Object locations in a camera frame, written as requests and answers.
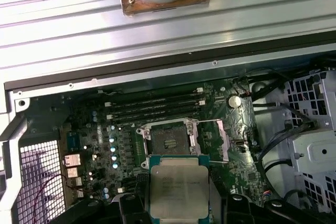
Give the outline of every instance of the mounting screw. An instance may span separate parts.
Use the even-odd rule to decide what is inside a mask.
[[[272,206],[274,206],[274,207],[282,207],[282,204],[280,202],[275,201],[275,202],[272,202]]]
[[[240,195],[234,195],[234,196],[233,196],[233,199],[236,200],[236,201],[241,201],[241,200],[243,200],[242,196],[240,196]]]

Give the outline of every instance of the chip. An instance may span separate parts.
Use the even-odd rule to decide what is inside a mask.
[[[186,126],[151,131],[153,154],[188,155],[190,154]]]
[[[255,173],[249,173],[247,174],[248,180],[256,180],[256,174]]]

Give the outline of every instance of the red wire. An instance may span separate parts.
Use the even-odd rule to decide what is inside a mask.
[[[54,178],[56,178],[57,176],[62,176],[63,178],[65,178],[65,180],[67,179],[66,176],[64,176],[63,174],[57,174],[55,176],[53,176],[52,178],[48,179],[44,184],[43,186],[41,187],[41,189],[37,192],[37,195],[35,197],[35,200],[34,200],[34,207],[33,207],[33,224],[36,224],[37,223],[37,220],[36,220],[36,204],[37,204],[37,200],[38,200],[38,196],[40,195],[40,193],[43,191],[44,188],[46,188],[46,186],[49,184],[50,181],[52,181]],[[84,193],[88,193],[87,191],[84,191],[82,189],[76,189],[74,187],[71,187],[71,186],[68,186],[67,184],[67,181],[66,181],[66,186],[69,187],[70,189],[72,190],[77,190],[77,191],[82,191]]]

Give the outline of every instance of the white mesh grille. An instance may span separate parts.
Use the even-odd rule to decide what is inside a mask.
[[[36,201],[36,224],[49,223],[65,211],[62,177],[51,180],[39,194],[46,181],[61,173],[57,141],[20,148],[23,187],[17,199],[19,224],[33,224]]]

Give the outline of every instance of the metal frame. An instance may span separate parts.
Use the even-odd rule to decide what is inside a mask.
[[[334,31],[335,1],[211,0],[125,17],[120,0],[0,0],[0,67],[13,81]]]

